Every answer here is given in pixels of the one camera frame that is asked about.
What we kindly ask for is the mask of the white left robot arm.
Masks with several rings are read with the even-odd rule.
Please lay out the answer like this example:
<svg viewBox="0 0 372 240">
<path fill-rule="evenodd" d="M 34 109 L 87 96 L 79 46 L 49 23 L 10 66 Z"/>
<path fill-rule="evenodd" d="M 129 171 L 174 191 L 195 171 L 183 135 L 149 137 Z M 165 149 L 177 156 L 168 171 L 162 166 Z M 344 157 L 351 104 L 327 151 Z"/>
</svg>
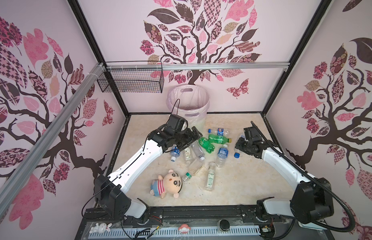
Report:
<svg viewBox="0 0 372 240">
<path fill-rule="evenodd" d="M 158 157 L 173 146 L 182 151 L 203 135 L 196 127 L 184 127 L 188 121 L 171 114 L 168 121 L 150 132 L 143 146 L 124 165 L 108 176 L 95 180 L 95 200 L 112 218 L 131 216 L 147 219 L 149 206 L 126 196 L 137 177 Z"/>
</svg>

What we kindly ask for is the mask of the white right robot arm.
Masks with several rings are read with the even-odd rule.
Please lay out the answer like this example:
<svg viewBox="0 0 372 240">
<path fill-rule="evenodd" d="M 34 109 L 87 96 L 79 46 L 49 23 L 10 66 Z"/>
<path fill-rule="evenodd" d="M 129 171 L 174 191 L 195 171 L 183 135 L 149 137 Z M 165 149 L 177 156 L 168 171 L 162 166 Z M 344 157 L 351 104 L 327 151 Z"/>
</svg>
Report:
<svg viewBox="0 0 372 240">
<path fill-rule="evenodd" d="M 264 138 L 256 125 L 244 128 L 244 136 L 239 137 L 235 149 L 240 152 L 262 159 L 272 166 L 291 186 L 294 194 L 290 200 L 279 200 L 273 197 L 257 201 L 256 215 L 265 221 L 271 215 L 295 218 L 302 224 L 331 217 L 334 214 L 333 197 L 327 193 L 330 183 L 306 173 L 293 163 L 277 145 Z"/>
</svg>

